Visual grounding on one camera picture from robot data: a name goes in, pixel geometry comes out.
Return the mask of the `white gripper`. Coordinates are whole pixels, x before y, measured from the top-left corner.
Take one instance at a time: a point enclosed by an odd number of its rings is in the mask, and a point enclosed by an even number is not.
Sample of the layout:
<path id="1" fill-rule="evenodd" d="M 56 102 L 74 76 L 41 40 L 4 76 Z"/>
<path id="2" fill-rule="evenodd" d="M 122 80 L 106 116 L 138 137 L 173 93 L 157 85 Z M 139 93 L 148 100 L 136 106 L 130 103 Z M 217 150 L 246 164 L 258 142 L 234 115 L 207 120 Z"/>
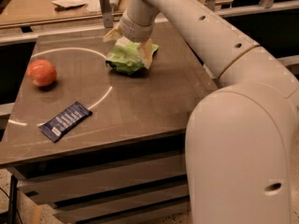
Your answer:
<path id="1" fill-rule="evenodd" d="M 140 43 L 137 46 L 137 52 L 144 66 L 149 69 L 152 64 L 152 42 L 150 39 L 153 30 L 153 24 L 151 25 L 139 25 L 133 21 L 127 11 L 122 14 L 120 24 L 117 24 L 111 29 L 104 37 L 104 42 L 118 40 L 122 36 L 125 36 L 129 40 Z"/>

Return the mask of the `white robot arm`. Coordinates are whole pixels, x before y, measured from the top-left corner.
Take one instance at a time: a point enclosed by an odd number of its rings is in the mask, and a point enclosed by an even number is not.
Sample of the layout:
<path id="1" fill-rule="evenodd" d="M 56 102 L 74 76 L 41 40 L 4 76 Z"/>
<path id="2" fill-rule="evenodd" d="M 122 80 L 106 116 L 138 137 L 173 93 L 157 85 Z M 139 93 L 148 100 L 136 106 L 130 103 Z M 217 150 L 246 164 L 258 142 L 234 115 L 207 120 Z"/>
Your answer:
<path id="1" fill-rule="evenodd" d="M 105 39 L 150 38 L 164 16 L 221 88 L 193 110 L 186 169 L 193 224 L 292 224 L 290 161 L 299 82 L 266 49 L 196 0 L 131 0 Z"/>

